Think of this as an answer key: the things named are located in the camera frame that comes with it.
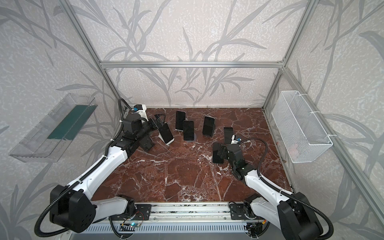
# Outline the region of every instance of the white wire mesh basket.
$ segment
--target white wire mesh basket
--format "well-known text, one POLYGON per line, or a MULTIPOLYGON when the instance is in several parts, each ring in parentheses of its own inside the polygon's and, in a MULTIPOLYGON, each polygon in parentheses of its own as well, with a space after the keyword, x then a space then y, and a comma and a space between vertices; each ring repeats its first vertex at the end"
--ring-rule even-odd
POLYGON ((313 162, 333 145, 298 91, 281 91, 272 116, 293 163, 313 162))

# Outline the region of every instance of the leaf pattern wallpaper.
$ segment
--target leaf pattern wallpaper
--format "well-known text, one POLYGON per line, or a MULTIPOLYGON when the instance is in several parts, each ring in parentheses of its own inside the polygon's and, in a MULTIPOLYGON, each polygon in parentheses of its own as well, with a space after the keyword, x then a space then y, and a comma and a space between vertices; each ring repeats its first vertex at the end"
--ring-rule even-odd
MULTIPOLYGON (((36 218, 49 193, 104 152, 117 125, 115 97, 58 2, 0 1, 0 239, 38 239, 36 218), (98 105, 56 163, 21 162, 10 150, 68 93, 98 105)), ((58 226, 43 222, 43 229, 58 226)))
MULTIPOLYGON (((378 192, 384 196, 384 1, 318 4, 288 68, 307 91, 378 192)), ((293 164, 271 116, 267 118, 297 191, 330 216, 335 239, 384 239, 384 229, 331 149, 308 164, 293 164)))
MULTIPOLYGON (((307 5, 307 0, 70 2, 102 61, 280 61, 307 5)), ((277 69, 116 68, 108 73, 133 103, 261 107, 260 95, 268 94, 277 69)))

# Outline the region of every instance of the marble surface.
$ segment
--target marble surface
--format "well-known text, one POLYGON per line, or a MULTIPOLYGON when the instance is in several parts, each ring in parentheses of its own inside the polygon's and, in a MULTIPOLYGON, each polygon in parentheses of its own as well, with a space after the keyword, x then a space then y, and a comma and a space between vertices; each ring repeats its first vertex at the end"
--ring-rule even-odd
MULTIPOLYGON (((152 134, 155 146, 144 152, 138 149, 98 188, 92 200, 116 195, 135 198, 136 202, 242 201, 255 191, 231 174, 228 161, 212 163, 212 143, 224 142, 223 127, 233 127, 245 139, 259 137, 268 142, 269 151, 261 172, 279 186, 289 189, 283 166, 261 108, 184 108, 187 120, 195 122, 195 141, 183 140, 175 130, 175 114, 180 109, 148 109, 147 115, 167 115, 175 141, 166 146, 152 134), (202 135, 204 116, 216 119, 213 137, 202 135)), ((257 166, 264 144, 256 140, 242 144, 244 158, 257 166)))

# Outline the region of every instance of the green mat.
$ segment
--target green mat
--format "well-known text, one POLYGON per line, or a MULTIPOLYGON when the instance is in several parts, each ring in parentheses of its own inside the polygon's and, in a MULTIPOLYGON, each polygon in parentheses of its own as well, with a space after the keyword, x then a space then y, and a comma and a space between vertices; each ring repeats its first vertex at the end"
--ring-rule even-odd
POLYGON ((79 133, 85 122, 95 111, 97 105, 76 105, 71 112, 51 132, 48 139, 73 140, 79 133))

